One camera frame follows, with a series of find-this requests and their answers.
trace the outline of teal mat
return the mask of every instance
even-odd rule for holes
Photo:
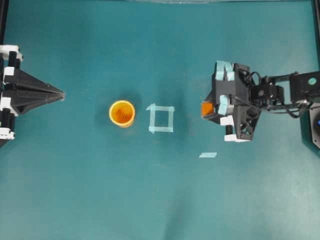
[[[20,116],[0,149],[0,239],[319,239],[320,159],[300,121],[263,114],[238,144],[200,116],[217,60],[318,70],[313,21],[309,1],[11,0],[5,43],[66,98]],[[135,105],[128,129],[109,120],[118,99]],[[174,133],[148,131],[153,103],[174,106]]]

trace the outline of white clamp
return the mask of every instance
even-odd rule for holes
[[[17,45],[0,45],[0,54],[2,54],[4,60],[9,59],[10,52],[16,52],[16,59],[19,59],[20,62],[24,60],[24,56],[19,52]]]
[[[15,139],[15,133],[7,127],[0,127],[0,139],[13,140]]]
[[[7,66],[4,68],[3,73],[3,84],[5,83],[5,76],[13,76],[15,74],[15,68],[13,66]],[[16,117],[18,113],[11,107],[11,97],[3,97],[3,93],[0,96],[0,111],[3,109],[10,109],[10,113],[14,114]]]
[[[234,123],[234,118],[232,115],[228,116],[223,116],[220,117],[220,125],[221,126],[235,126]],[[242,143],[242,142],[249,142],[250,140],[245,140],[245,139],[238,139],[236,134],[229,134],[229,135],[224,135],[224,141],[225,142],[236,142],[236,143]]]

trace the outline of black metal frame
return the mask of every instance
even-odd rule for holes
[[[9,0],[0,0],[0,45],[4,44]]]
[[[320,67],[320,0],[312,0],[318,64]]]

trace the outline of orange object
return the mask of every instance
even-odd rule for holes
[[[111,121],[121,128],[130,127],[134,123],[135,115],[135,107],[126,100],[114,102],[109,109]]]
[[[204,117],[208,114],[213,114],[215,112],[214,105],[212,102],[203,102],[201,108],[201,116]]]

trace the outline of yellow cup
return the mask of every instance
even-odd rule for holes
[[[134,123],[135,115],[135,107],[129,101],[116,101],[109,108],[109,117],[111,121],[121,128],[130,127]]]

